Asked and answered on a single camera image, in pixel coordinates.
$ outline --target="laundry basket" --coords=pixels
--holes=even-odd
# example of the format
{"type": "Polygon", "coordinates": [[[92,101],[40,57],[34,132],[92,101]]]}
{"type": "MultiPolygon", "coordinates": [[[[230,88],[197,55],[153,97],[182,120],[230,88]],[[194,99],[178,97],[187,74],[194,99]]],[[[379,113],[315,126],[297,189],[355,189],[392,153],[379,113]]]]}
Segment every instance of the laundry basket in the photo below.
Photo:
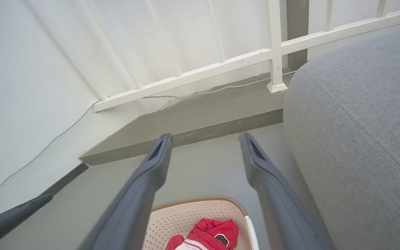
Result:
{"type": "Polygon", "coordinates": [[[259,250],[256,233],[245,208],[224,195],[201,196],[161,204],[152,209],[142,250],[165,250],[171,237],[186,237],[195,224],[208,218],[233,220],[239,227],[234,250],[259,250]]]}

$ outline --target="white metal bar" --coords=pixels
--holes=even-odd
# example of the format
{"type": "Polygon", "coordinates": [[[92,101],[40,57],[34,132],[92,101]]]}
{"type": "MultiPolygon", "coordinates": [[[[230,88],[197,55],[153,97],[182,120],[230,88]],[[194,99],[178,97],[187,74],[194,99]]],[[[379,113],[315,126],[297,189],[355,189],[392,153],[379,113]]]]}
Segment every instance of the white metal bar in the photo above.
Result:
{"type": "Polygon", "coordinates": [[[98,112],[123,103],[127,103],[129,101],[144,98],[149,95],[155,95],[165,90],[171,90],[173,88],[180,87],[192,82],[200,81],[232,70],[267,61],[271,58],[271,49],[260,49],[257,51],[253,51],[248,54],[230,58],[224,63],[216,63],[205,66],[203,68],[188,71],[186,73],[183,73],[181,77],[171,77],[151,84],[147,84],[143,87],[142,90],[130,90],[124,93],[113,95],[105,101],[96,103],[93,106],[93,111],[98,112]]]}
{"type": "Polygon", "coordinates": [[[220,36],[220,31],[219,31],[219,25],[217,24],[217,18],[216,18],[216,12],[214,11],[214,6],[213,6],[213,0],[207,0],[208,1],[208,8],[209,8],[209,14],[211,14],[211,20],[212,20],[212,26],[214,27],[214,32],[216,33],[216,39],[217,39],[217,46],[219,47],[220,51],[220,58],[222,62],[226,61],[225,57],[225,51],[223,49],[223,43],[222,43],[222,37],[220,36]]]}
{"type": "Polygon", "coordinates": [[[330,31],[334,28],[334,4],[333,0],[327,0],[327,21],[325,23],[325,31],[330,31]]]}
{"type": "Polygon", "coordinates": [[[376,12],[377,18],[382,18],[387,14],[388,5],[389,5],[389,0],[379,0],[376,12]]]}
{"type": "MultiPolygon", "coordinates": [[[[278,54],[286,55],[302,49],[318,46],[320,44],[326,44],[332,41],[337,41],[347,37],[349,38],[354,35],[371,32],[373,30],[380,30],[382,28],[391,27],[398,24],[400,24],[400,11],[389,13],[386,15],[386,17],[381,19],[367,19],[353,24],[336,27],[330,32],[314,33],[282,42],[281,51],[278,52],[278,54]]],[[[273,51],[271,49],[260,49],[248,54],[230,58],[224,63],[216,63],[183,73],[179,78],[171,77],[148,84],[144,86],[142,90],[130,90],[124,93],[113,95],[107,98],[105,101],[95,104],[93,111],[98,112],[123,103],[127,103],[129,101],[154,95],[165,90],[171,90],[192,82],[200,81],[232,70],[271,60],[272,58],[273,51]]]]}
{"type": "Polygon", "coordinates": [[[335,27],[328,32],[317,32],[310,35],[294,38],[282,42],[282,55],[290,54],[302,49],[312,48],[321,44],[337,41],[343,38],[380,30],[400,24],[400,11],[387,14],[381,19],[370,18],[351,24],[335,27]]]}
{"type": "Polygon", "coordinates": [[[95,84],[95,81],[90,77],[91,75],[88,72],[87,68],[80,61],[79,57],[73,52],[73,49],[71,49],[71,47],[67,44],[66,39],[55,26],[53,19],[48,15],[48,11],[41,3],[35,3],[35,0],[29,0],[28,2],[32,6],[32,9],[36,12],[36,14],[38,14],[38,17],[46,26],[47,30],[55,39],[55,41],[57,41],[57,43],[60,45],[65,54],[69,57],[71,62],[73,62],[73,64],[79,70],[84,79],[86,79],[90,89],[93,90],[93,92],[98,95],[101,100],[106,100],[108,96],[104,94],[100,89],[98,89],[97,84],[95,84]]]}
{"type": "Polygon", "coordinates": [[[105,43],[105,46],[108,48],[111,48],[113,51],[111,53],[111,57],[115,60],[115,64],[117,68],[120,70],[120,73],[123,75],[124,81],[127,82],[128,78],[131,78],[132,83],[134,86],[138,89],[143,88],[143,84],[137,81],[137,78],[132,74],[132,71],[128,70],[130,66],[128,65],[126,60],[121,60],[118,54],[117,49],[115,48],[114,44],[112,43],[112,39],[110,38],[110,35],[104,25],[101,22],[100,17],[98,16],[97,12],[95,11],[95,7],[93,4],[93,0],[86,0],[86,5],[90,10],[90,13],[92,14],[89,18],[93,19],[93,27],[95,29],[95,33],[101,38],[101,40],[105,43]]]}
{"type": "Polygon", "coordinates": [[[286,90],[282,80],[282,54],[281,54],[281,10],[279,0],[268,0],[269,28],[271,38],[270,74],[271,82],[268,89],[271,93],[286,90]]]}
{"type": "Polygon", "coordinates": [[[155,11],[154,5],[152,4],[151,0],[146,0],[146,4],[148,5],[149,12],[151,13],[152,18],[154,19],[154,23],[157,26],[158,33],[160,33],[160,37],[163,40],[163,44],[165,45],[166,51],[168,52],[169,58],[173,64],[174,71],[178,77],[181,77],[180,66],[174,57],[173,50],[171,49],[168,38],[161,26],[161,22],[158,17],[157,11],[155,11]]]}

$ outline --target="gray fabric upholstery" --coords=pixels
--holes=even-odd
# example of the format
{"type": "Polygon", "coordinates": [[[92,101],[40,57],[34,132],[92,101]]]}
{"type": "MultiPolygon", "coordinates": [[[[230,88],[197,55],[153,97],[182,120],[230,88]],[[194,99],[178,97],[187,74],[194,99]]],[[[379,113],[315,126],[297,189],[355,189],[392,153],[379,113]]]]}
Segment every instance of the gray fabric upholstery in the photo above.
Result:
{"type": "Polygon", "coordinates": [[[400,249],[400,33],[302,66],[284,128],[336,248],[400,249]]]}

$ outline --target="electrical cord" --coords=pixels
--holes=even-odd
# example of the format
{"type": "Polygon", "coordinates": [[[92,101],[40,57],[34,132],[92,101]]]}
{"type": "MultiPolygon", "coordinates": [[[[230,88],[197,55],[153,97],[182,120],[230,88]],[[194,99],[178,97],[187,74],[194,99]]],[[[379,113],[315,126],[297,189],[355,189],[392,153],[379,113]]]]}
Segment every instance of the electrical cord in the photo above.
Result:
{"type": "MultiPolygon", "coordinates": [[[[296,71],[291,71],[291,72],[282,74],[282,76],[286,76],[286,75],[289,75],[289,74],[293,74],[293,73],[295,73],[295,72],[296,72],[296,71]]],[[[243,85],[226,86],[226,87],[224,87],[224,88],[222,88],[222,89],[220,89],[220,90],[214,90],[214,91],[209,91],[209,92],[194,93],[194,94],[191,94],[191,95],[187,95],[187,96],[185,96],[185,97],[177,97],[177,96],[174,96],[174,95],[155,95],[155,96],[152,96],[152,97],[144,97],[144,98],[181,98],[181,99],[185,99],[185,98],[193,97],[193,96],[195,96],[195,95],[204,95],[204,94],[216,93],[216,92],[219,92],[219,91],[222,91],[222,90],[225,90],[225,89],[229,89],[229,88],[232,88],[232,87],[233,87],[233,88],[235,88],[235,87],[236,87],[236,88],[238,88],[238,87],[245,87],[245,86],[248,86],[248,85],[251,85],[251,84],[255,84],[255,83],[258,83],[258,82],[261,82],[261,81],[265,81],[265,80],[268,80],[268,79],[271,79],[271,78],[265,78],[265,79],[262,79],[262,80],[259,80],[259,81],[254,81],[254,82],[250,82],[250,83],[243,84],[243,85]]],[[[0,187],[2,187],[2,186],[3,186],[11,177],[13,177],[15,174],[19,173],[21,170],[23,170],[24,168],[26,168],[27,166],[29,166],[30,163],[32,163],[33,161],[35,161],[43,152],[46,151],[46,149],[48,149],[48,148],[52,145],[52,143],[53,143],[56,139],[60,138],[60,137],[61,137],[62,135],[64,135],[66,132],[68,132],[68,131],[71,130],[73,127],[75,127],[75,125],[76,125],[81,119],[83,119],[83,117],[86,116],[86,114],[89,112],[89,110],[90,110],[97,102],[99,102],[99,101],[100,101],[100,100],[98,100],[98,101],[92,103],[92,104],[90,105],[90,107],[87,109],[87,111],[84,112],[84,114],[83,114],[70,128],[68,128],[67,130],[65,130],[65,131],[64,131],[63,133],[61,133],[60,135],[56,136],[56,137],[49,143],[49,145],[47,145],[47,147],[45,147],[37,156],[35,156],[35,158],[33,158],[31,161],[29,161],[29,163],[27,163],[26,165],[24,165],[24,167],[22,167],[21,169],[19,169],[18,171],[14,172],[14,173],[11,174],[9,177],[7,177],[7,179],[5,179],[5,181],[4,181],[3,183],[1,183],[0,187]]]]}
{"type": "MultiPolygon", "coordinates": [[[[297,70],[295,70],[295,71],[291,71],[291,72],[288,72],[288,73],[285,73],[285,74],[282,74],[282,76],[286,76],[286,75],[289,75],[289,74],[293,74],[293,73],[295,73],[297,70]]],[[[243,85],[234,85],[234,86],[226,86],[226,87],[224,87],[224,88],[221,88],[220,90],[214,90],[214,91],[209,91],[209,92],[200,92],[200,93],[194,93],[194,94],[191,94],[191,95],[186,95],[186,96],[184,96],[184,97],[177,97],[177,96],[175,96],[175,95],[154,95],[154,96],[149,96],[149,97],[144,97],[144,98],[142,98],[142,99],[145,99],[145,98],[180,98],[180,99],[185,99],[185,98],[190,98],[190,97],[193,97],[193,96],[195,96],[195,95],[204,95],[204,94],[210,94],[210,93],[216,93],[216,92],[219,92],[219,91],[222,91],[222,90],[225,90],[225,89],[229,89],[229,88],[238,88],[238,87],[245,87],[245,86],[248,86],[248,85],[251,85],[251,84],[255,84],[255,83],[258,83],[258,82],[261,82],[261,81],[265,81],[265,80],[268,80],[268,79],[271,79],[271,77],[269,77],[269,78],[265,78],[265,79],[262,79],[262,80],[258,80],[258,81],[254,81],[254,82],[250,82],[250,83],[247,83],[247,84],[243,84],[243,85]]]]}
{"type": "Polygon", "coordinates": [[[0,187],[2,187],[2,185],[4,185],[4,183],[6,183],[12,176],[14,176],[15,174],[19,173],[21,170],[23,170],[24,168],[26,168],[27,166],[30,165],[30,163],[32,163],[34,160],[36,160],[44,151],[46,151],[46,149],[48,149],[52,143],[60,138],[62,135],[64,135],[66,132],[68,132],[69,130],[71,130],[71,128],[75,127],[75,125],[84,117],[86,116],[86,114],[89,112],[89,110],[95,105],[95,103],[99,102],[100,100],[97,100],[96,102],[92,103],[89,107],[89,109],[87,109],[87,111],[70,127],[68,128],[66,131],[64,131],[63,133],[61,133],[59,136],[55,137],[50,143],[49,145],[47,145],[47,147],[45,147],[37,156],[35,156],[35,158],[33,158],[31,161],[29,161],[29,163],[27,163],[26,165],[24,165],[24,167],[22,167],[21,169],[19,169],[18,171],[14,172],[13,174],[11,174],[9,177],[7,177],[7,179],[5,179],[5,181],[3,183],[1,183],[0,187]]]}

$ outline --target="gray floor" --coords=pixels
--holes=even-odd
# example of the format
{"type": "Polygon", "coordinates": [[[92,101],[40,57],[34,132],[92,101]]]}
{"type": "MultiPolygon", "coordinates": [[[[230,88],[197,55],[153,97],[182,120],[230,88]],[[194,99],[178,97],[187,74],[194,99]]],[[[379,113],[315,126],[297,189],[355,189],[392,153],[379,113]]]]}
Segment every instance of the gray floor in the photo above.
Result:
{"type": "MultiPolygon", "coordinates": [[[[305,206],[316,213],[316,205],[285,143],[283,124],[250,133],[305,206]]],[[[99,165],[84,172],[4,237],[0,249],[76,249],[143,157],[99,165]]],[[[269,249],[259,199],[244,173],[238,134],[174,148],[166,182],[157,192],[154,204],[210,194],[224,194],[240,201],[254,223],[260,249],[269,249]]]]}

